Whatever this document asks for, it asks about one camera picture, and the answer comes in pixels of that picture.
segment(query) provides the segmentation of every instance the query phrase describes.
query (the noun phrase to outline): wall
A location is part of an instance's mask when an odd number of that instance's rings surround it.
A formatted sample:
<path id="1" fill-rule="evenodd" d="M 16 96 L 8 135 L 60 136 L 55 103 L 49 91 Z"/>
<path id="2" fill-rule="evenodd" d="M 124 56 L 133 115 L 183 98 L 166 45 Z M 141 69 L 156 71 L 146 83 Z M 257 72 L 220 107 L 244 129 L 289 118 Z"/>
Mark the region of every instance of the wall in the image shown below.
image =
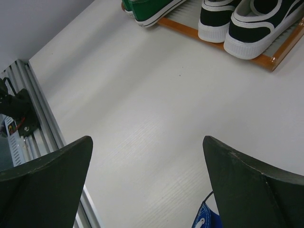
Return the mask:
<path id="1" fill-rule="evenodd" d="M 93 0 L 2 0 L 0 72 L 30 59 Z"/>

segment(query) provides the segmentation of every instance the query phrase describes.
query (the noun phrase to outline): black sneaker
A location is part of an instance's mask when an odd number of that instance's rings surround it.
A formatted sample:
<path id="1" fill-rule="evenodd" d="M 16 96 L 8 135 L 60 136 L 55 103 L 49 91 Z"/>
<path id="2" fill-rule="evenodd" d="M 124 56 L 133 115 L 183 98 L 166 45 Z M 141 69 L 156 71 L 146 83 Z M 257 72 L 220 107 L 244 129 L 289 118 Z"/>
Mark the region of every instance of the black sneaker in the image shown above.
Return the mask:
<path id="1" fill-rule="evenodd" d="M 203 0 L 199 38 L 212 43 L 225 41 L 231 14 L 241 0 Z"/>
<path id="2" fill-rule="evenodd" d="M 253 59 L 304 14 L 304 0 L 242 0 L 231 17 L 225 50 Z"/>

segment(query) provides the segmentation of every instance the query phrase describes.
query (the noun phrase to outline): blue shoe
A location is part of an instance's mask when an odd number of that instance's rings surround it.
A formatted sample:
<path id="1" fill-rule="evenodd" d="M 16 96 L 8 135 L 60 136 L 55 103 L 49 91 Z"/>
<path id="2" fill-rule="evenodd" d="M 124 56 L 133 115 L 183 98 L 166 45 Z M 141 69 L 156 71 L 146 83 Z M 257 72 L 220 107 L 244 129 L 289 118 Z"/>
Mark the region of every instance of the blue shoe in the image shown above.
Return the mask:
<path id="1" fill-rule="evenodd" d="M 203 201 L 192 228 L 223 228 L 219 215 L 210 210 L 206 200 Z"/>

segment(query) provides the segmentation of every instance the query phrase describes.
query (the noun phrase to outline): sneaker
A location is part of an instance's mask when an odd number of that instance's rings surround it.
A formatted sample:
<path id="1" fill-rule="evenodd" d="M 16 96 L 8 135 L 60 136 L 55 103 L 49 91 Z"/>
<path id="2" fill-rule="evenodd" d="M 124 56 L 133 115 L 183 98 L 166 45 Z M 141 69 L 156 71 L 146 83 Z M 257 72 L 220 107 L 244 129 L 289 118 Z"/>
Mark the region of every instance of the sneaker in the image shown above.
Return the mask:
<path id="1" fill-rule="evenodd" d="M 231 14 L 241 0 L 203 0 L 199 20 L 199 38 L 223 43 L 229 30 Z"/>
<path id="2" fill-rule="evenodd" d="M 130 6 L 129 0 L 123 0 L 123 7 L 124 7 L 124 11 L 130 16 L 130 17 L 134 17 L 132 8 Z"/>
<path id="3" fill-rule="evenodd" d="M 223 228 L 219 214 L 214 212 L 207 205 L 208 203 L 206 203 L 206 200 L 203 201 L 203 203 L 195 217 L 192 228 Z"/>
<path id="4" fill-rule="evenodd" d="M 154 25 L 159 19 L 186 0 L 129 0 L 136 22 L 143 27 Z"/>
<path id="5" fill-rule="evenodd" d="M 304 0 L 242 0 L 231 17 L 225 50 L 241 59 L 262 54 L 303 16 Z"/>

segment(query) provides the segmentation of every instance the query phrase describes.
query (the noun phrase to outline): shoe rack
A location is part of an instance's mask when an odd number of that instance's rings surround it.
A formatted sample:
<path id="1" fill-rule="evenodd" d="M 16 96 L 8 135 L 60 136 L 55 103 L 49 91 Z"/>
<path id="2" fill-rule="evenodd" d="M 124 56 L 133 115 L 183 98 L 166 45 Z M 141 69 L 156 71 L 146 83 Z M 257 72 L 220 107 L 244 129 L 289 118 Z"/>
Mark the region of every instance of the shoe rack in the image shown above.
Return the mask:
<path id="1" fill-rule="evenodd" d="M 210 43 L 198 37 L 200 9 L 201 0 L 188 0 L 160 19 L 158 24 L 225 51 L 223 43 Z M 283 32 L 263 54 L 250 61 L 274 71 L 303 35 L 304 18 Z"/>

